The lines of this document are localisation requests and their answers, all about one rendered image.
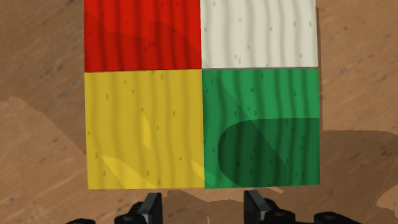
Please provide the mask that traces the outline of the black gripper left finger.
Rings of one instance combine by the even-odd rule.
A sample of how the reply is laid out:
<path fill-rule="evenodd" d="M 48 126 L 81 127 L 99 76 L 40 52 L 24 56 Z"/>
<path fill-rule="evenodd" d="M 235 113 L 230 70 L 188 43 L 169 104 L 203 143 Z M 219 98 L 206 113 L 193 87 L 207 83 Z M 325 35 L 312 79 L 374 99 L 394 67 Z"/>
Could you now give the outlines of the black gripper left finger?
<path fill-rule="evenodd" d="M 96 224 L 96 222 L 80 218 L 66 224 Z M 144 201 L 133 204 L 128 213 L 116 217 L 114 224 L 163 224 L 162 193 L 148 193 Z"/>

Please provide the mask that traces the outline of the beige wood-grain cube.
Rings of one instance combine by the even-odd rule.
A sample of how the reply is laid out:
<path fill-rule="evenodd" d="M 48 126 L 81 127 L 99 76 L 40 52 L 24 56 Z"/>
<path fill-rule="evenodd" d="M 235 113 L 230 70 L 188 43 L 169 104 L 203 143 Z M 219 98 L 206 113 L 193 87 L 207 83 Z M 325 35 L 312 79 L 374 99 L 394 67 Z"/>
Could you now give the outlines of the beige wood-grain cube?
<path fill-rule="evenodd" d="M 315 0 L 200 0 L 202 71 L 318 67 Z"/>

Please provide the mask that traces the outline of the green cube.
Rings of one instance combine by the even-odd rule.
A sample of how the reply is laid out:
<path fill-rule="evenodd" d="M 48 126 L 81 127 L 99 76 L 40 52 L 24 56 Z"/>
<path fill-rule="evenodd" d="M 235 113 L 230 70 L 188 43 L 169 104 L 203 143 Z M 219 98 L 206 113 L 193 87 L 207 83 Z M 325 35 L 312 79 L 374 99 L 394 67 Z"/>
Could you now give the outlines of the green cube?
<path fill-rule="evenodd" d="M 202 71 L 205 189 L 320 185 L 318 69 Z"/>

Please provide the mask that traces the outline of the yellow wooden cube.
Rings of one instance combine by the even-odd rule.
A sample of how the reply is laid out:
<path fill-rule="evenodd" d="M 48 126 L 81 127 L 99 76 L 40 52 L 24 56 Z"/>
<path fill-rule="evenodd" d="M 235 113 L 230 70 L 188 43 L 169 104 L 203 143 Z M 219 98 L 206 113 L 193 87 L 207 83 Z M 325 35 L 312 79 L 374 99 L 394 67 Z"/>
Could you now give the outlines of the yellow wooden cube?
<path fill-rule="evenodd" d="M 88 189 L 205 188 L 202 69 L 84 76 Z"/>

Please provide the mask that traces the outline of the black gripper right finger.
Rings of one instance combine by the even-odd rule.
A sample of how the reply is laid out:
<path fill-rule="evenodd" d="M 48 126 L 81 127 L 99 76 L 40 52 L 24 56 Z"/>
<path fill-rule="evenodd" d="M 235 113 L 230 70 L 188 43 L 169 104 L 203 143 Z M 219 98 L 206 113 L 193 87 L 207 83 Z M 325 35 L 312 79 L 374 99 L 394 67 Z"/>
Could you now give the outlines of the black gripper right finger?
<path fill-rule="evenodd" d="M 244 224 L 361 224 L 361 223 L 334 212 L 321 212 L 315 214 L 314 223 L 297 222 L 295 214 L 293 212 L 280 209 L 273 200 L 270 200 L 268 198 L 263 198 L 257 190 L 244 190 Z"/>

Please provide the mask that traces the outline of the red cube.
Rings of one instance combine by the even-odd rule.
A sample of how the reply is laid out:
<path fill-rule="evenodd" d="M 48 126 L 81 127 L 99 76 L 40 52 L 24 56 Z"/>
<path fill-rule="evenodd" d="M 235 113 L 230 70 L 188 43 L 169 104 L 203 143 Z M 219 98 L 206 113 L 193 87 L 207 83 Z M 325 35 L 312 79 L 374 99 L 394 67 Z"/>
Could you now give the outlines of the red cube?
<path fill-rule="evenodd" d="M 84 0 L 84 72 L 202 69 L 200 0 Z"/>

